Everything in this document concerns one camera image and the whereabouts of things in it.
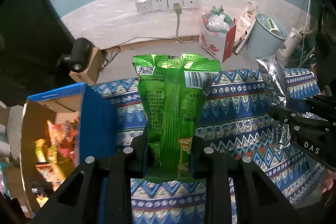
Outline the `person's hand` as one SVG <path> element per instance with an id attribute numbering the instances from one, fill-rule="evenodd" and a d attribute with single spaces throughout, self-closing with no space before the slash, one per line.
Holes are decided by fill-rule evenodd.
<path id="1" fill-rule="evenodd" d="M 336 173 L 327 169 L 321 181 L 321 192 L 325 193 L 326 191 L 331 190 L 335 179 Z"/>

